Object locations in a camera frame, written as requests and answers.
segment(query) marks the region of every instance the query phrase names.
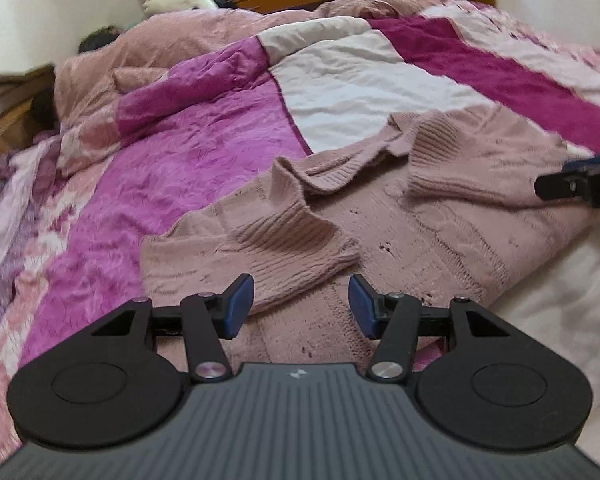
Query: gray ribbed surface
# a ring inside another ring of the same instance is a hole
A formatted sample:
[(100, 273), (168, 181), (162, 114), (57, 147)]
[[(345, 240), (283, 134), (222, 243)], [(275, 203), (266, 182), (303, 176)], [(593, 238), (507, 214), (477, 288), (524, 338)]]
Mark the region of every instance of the gray ribbed surface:
[(567, 446), (515, 457), (459, 444), (401, 388), (352, 365), (257, 364), (195, 388), (173, 420), (133, 444), (83, 454), (30, 444), (0, 468), (0, 480), (371, 478), (598, 480), (600, 469)]

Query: wooden headboard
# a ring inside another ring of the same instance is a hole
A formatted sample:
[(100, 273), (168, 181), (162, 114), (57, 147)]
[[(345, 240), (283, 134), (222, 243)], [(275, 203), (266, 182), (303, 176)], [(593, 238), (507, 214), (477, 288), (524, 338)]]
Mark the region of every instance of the wooden headboard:
[(32, 99), (54, 84), (54, 66), (24, 74), (0, 74), (0, 156), (22, 150), (44, 127), (29, 114)]

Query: white bedsheet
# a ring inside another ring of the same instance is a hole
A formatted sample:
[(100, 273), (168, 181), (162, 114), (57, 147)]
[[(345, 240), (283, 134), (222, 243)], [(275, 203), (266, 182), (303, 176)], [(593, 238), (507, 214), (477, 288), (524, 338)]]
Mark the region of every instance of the white bedsheet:
[[(364, 20), (347, 20), (352, 24), (350, 35), (337, 41), (328, 37), (271, 69), (289, 113), (314, 153), (336, 150), (379, 132), (393, 112), (448, 111), (493, 103), (470, 86), (405, 63), (381, 32), (360, 31), (353, 25)], [(311, 25), (322, 32), (317, 22), (323, 21), (295, 25)], [(273, 50), (266, 43), (276, 39), (273, 34), (262, 36), (267, 51)], [(276, 45), (275, 52), (281, 50)]]
[(578, 446), (600, 463), (600, 222), (492, 309), (585, 373), (594, 403)]

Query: bed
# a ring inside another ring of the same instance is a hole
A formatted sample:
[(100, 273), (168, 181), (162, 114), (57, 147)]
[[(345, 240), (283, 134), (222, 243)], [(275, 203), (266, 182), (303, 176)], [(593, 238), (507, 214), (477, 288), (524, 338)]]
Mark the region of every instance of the bed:
[[(22, 267), (0, 308), (0, 462), (19, 445), (5, 402), (10, 378), (144, 295), (144, 237), (234, 192), (279, 156), (343, 148), (396, 111), (494, 102), (538, 135), (557, 132), (574, 158), (600, 153), (600, 53), (461, 0), (343, 0), (268, 16), (178, 12), (69, 60), (56, 79), (61, 134), (18, 154), (0, 197), (8, 219), (0, 268)], [(498, 288), (497, 299), (481, 300), (586, 373), (594, 408), (579, 445), (600, 462), (594, 220), (532, 258), (526, 278)], [(423, 348), (420, 365), (435, 356)]]

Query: white stripe on quilt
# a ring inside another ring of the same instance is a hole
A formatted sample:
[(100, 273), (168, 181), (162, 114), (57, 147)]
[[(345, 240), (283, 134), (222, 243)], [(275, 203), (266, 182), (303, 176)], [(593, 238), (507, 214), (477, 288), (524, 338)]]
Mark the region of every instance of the white stripe on quilt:
[[(112, 159), (110, 156), (80, 171), (58, 194), (49, 198), (40, 210), (38, 236), (27, 244), (25, 270), (16, 279), (16, 296), (0, 322), (0, 462), (20, 445), (6, 405), (7, 387), (18, 370), (36, 311), (48, 290), (46, 266), (66, 250), (71, 225), (89, 203)], [(71, 215), (56, 230), (54, 224), (69, 210)]]
[[(260, 40), (265, 44), (267, 38), (261, 35)], [(469, 86), (405, 63), (378, 30), (309, 44), (270, 71), (314, 152), (375, 135), (393, 112), (448, 111), (492, 102)]]
[(513, 59), (533, 72), (545, 74), (581, 99), (600, 106), (600, 73), (584, 63), (551, 52), (531, 40), (512, 38), (499, 30), (487, 16), (469, 14), (459, 7), (429, 7), (420, 15), (450, 20), (467, 45)]
[(371, 30), (367, 20), (338, 16), (300, 23), (287, 23), (264, 30), (258, 37), (270, 65), (319, 41), (335, 41)]
[(0, 266), (9, 252), (29, 204), (38, 165), (56, 140), (57, 136), (45, 139), (11, 159), (10, 166), (15, 168), (15, 173), (9, 179), (0, 198)]

